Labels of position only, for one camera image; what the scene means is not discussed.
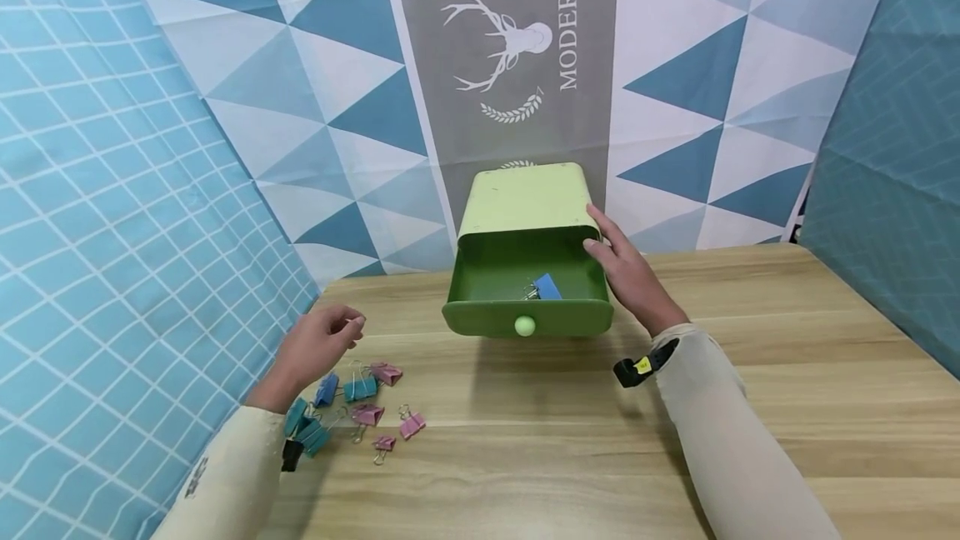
arm sleeve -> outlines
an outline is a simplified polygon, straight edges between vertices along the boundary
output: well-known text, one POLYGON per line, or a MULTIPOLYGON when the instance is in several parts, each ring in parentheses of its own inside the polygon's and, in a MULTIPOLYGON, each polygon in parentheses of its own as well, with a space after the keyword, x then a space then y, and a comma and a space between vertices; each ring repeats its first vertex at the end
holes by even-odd
POLYGON ((152 540, 253 540, 277 496, 284 416, 240 407, 187 476, 152 540))
POLYGON ((840 538, 827 511, 747 402, 743 382, 713 338, 670 327, 655 347, 680 343, 657 372, 690 478, 717 540, 840 538))

right hand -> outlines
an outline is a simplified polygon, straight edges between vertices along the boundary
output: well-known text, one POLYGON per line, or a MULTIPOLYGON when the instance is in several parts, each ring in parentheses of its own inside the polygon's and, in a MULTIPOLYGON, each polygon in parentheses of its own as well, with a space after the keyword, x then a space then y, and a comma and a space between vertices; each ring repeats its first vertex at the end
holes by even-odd
POLYGON ((689 323, 687 314, 670 298, 650 263, 633 248, 619 226, 593 205, 587 205, 587 213, 610 245, 588 238, 583 241, 583 248, 600 263, 620 304, 637 318, 651 337, 675 325, 689 323))

wooden table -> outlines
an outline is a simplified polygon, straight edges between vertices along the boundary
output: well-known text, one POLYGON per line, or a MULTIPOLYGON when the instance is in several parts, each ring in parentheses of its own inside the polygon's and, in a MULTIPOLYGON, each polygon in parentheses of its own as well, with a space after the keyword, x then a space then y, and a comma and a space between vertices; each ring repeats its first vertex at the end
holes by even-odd
MULTIPOLYGON (((847 540, 960 538, 960 384, 806 250, 650 257, 737 365, 847 540)), ((260 538, 711 538, 654 383, 611 366, 649 337, 620 307, 595 339, 457 337, 449 274, 335 282, 367 314, 348 358, 405 375, 363 444, 350 430, 284 474, 260 538), (410 405, 428 427, 373 465, 410 405)), ((338 371, 349 378, 343 362, 338 371)))

fingers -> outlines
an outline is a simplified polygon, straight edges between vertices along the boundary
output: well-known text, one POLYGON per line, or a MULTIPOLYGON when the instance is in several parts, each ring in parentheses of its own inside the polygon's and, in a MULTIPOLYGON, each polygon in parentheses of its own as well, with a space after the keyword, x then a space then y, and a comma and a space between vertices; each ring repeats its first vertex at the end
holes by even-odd
POLYGON ((613 220, 607 217, 604 212, 593 205, 587 205, 587 214, 597 223, 597 226, 600 228, 600 233, 610 241, 613 251, 616 254, 622 255, 623 253, 620 251, 633 248, 630 239, 626 237, 624 232, 620 230, 620 227, 616 223, 613 223, 613 220))
POLYGON ((596 262, 600 263, 600 267, 604 269, 607 274, 612 273, 613 269, 616 268, 619 263, 618 256, 613 254, 610 246, 602 242, 596 242, 595 239, 585 239, 585 241, 583 241, 583 250, 586 250, 590 257, 595 258, 596 262))

left hand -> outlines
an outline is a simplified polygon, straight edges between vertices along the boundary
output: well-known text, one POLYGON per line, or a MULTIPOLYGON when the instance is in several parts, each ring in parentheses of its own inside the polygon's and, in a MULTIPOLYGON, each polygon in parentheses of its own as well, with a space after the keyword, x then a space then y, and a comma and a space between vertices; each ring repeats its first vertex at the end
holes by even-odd
POLYGON ((346 305, 314 308, 280 343, 270 371, 247 397, 250 407, 285 413, 304 388, 333 370, 363 337, 366 318, 346 305))

